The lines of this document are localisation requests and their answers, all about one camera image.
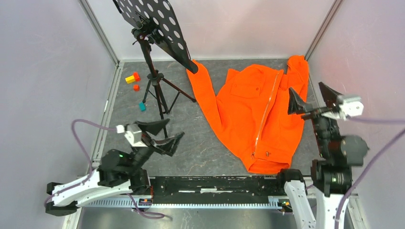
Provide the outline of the orange jacket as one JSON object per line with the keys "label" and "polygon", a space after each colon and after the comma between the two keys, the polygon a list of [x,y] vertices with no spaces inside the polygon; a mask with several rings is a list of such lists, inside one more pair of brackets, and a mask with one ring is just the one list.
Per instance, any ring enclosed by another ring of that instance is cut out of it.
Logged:
{"label": "orange jacket", "polygon": [[276,174],[289,168],[301,141],[304,121],[288,114],[289,89],[307,98],[309,64],[294,55],[286,70],[252,64],[229,69],[219,92],[213,90],[206,67],[187,71],[192,90],[220,142],[256,174]]}

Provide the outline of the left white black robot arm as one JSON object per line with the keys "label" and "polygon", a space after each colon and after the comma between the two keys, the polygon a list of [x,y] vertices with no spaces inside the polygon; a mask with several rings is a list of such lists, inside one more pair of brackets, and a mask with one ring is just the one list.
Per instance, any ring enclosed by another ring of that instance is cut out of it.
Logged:
{"label": "left white black robot arm", "polygon": [[136,121],[112,128],[124,135],[132,151],[111,149],[102,156],[100,165],[90,169],[87,175],[66,184],[48,183],[45,213],[67,216],[99,199],[121,194],[143,195],[150,191],[150,178],[143,165],[154,153],[173,156],[185,134],[178,132],[162,140],[154,139],[168,123],[169,119]]}

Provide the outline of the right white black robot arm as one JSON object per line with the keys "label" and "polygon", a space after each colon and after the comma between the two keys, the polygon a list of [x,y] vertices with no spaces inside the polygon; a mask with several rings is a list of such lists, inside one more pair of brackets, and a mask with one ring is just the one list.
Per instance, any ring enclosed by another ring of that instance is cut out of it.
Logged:
{"label": "right white black robot arm", "polygon": [[344,95],[319,83],[324,107],[313,107],[289,88],[288,114],[312,122],[320,159],[312,161],[311,180],[317,211],[307,199],[307,186],[297,169],[282,169],[277,174],[276,189],[287,195],[299,229],[341,229],[352,188],[352,168],[361,167],[368,152],[367,143],[357,135],[341,135],[337,121],[363,113],[357,95]]}

